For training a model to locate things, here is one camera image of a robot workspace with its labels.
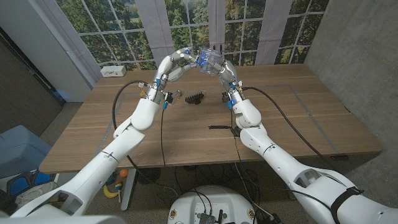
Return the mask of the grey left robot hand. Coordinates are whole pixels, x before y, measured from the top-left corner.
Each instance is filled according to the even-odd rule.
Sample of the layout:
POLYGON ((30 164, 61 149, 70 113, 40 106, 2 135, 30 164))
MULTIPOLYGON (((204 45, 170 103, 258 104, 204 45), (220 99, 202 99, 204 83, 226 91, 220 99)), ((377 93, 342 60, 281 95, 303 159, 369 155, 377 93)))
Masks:
POLYGON ((197 66, 197 59, 189 54, 192 49, 193 47, 184 47, 176 50, 173 54, 166 56, 158 66, 154 76, 154 82, 160 80, 163 75, 167 75, 168 82, 176 82, 185 72, 195 68, 197 66), (190 63, 172 71, 172 68, 178 64, 180 60, 186 60, 190 63))

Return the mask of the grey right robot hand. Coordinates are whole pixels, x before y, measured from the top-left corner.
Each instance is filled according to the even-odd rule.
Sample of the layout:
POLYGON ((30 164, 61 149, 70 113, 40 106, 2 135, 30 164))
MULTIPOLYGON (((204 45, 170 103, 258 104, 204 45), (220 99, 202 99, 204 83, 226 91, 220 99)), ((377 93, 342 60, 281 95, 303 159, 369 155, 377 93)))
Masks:
POLYGON ((227 91, 239 84, 238 73, 228 60, 218 63, 210 58, 204 58, 198 64, 201 66, 201 72, 218 75, 221 85, 227 91))

